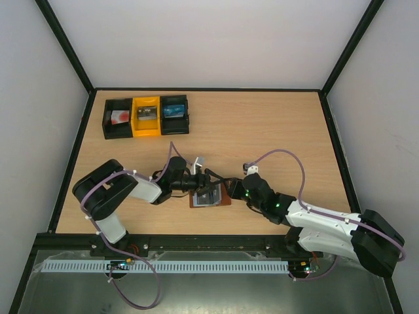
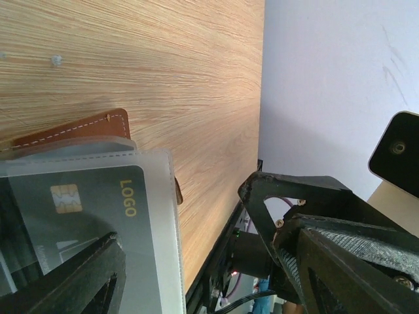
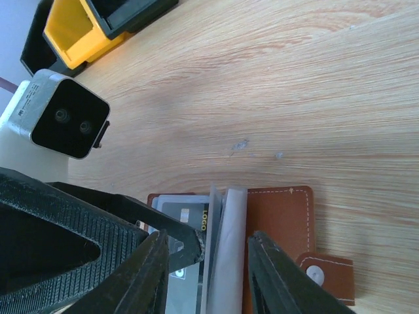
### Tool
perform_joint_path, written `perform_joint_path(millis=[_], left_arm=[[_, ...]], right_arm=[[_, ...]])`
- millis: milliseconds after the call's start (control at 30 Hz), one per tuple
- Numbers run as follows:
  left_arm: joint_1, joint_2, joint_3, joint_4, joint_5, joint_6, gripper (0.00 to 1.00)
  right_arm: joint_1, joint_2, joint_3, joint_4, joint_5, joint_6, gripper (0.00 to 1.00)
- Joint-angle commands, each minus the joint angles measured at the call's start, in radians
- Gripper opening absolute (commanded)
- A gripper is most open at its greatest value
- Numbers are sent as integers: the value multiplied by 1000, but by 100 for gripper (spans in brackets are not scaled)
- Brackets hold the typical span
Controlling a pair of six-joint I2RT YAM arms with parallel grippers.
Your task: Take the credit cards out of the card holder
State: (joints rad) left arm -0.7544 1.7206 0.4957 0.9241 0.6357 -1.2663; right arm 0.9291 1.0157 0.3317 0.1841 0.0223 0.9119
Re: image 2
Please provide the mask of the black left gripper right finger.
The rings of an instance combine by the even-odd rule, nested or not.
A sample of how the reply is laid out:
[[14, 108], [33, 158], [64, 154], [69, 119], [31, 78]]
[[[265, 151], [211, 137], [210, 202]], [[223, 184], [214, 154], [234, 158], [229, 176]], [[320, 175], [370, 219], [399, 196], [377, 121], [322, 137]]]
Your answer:
[[409, 233], [299, 216], [296, 259], [309, 313], [418, 312], [418, 238]]

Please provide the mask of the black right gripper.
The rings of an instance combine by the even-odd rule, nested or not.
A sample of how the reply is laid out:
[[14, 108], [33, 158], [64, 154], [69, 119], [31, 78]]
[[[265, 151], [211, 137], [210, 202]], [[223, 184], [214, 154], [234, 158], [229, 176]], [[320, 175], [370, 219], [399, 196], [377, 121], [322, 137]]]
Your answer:
[[256, 171], [238, 189], [258, 234], [234, 229], [231, 270], [268, 279], [268, 289], [301, 303], [298, 263], [314, 271], [418, 271], [418, 237], [395, 216], [332, 177]]

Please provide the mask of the brown leather card holder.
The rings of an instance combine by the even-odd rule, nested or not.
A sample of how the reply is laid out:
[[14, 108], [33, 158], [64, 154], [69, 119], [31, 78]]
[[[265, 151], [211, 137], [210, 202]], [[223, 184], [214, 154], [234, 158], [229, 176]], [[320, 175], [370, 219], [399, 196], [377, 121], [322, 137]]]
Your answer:
[[1, 294], [108, 233], [125, 254], [120, 313], [186, 311], [171, 154], [141, 150], [112, 109], [1, 143]]

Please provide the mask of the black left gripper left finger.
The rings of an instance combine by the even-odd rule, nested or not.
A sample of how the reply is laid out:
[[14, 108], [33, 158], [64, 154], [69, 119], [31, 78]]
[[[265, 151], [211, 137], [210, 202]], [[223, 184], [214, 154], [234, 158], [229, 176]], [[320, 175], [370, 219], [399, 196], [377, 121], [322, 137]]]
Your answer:
[[126, 281], [126, 256], [109, 232], [62, 265], [13, 294], [1, 313], [118, 313]]

